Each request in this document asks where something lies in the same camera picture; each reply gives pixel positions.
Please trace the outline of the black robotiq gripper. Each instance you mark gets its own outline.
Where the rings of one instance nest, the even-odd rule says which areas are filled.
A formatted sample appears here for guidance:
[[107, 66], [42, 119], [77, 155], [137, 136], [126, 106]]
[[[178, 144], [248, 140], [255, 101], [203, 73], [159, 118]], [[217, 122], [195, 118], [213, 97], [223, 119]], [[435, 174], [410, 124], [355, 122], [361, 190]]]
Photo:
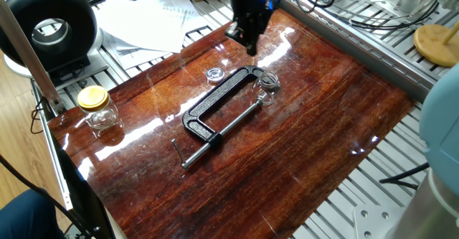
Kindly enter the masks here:
[[[268, 8], [268, 0], [230, 0], [234, 13], [233, 23], [225, 31], [225, 35], [246, 49], [248, 55], [257, 54], [257, 43], [264, 34], [272, 9]], [[256, 26], [252, 37], [239, 26]]]

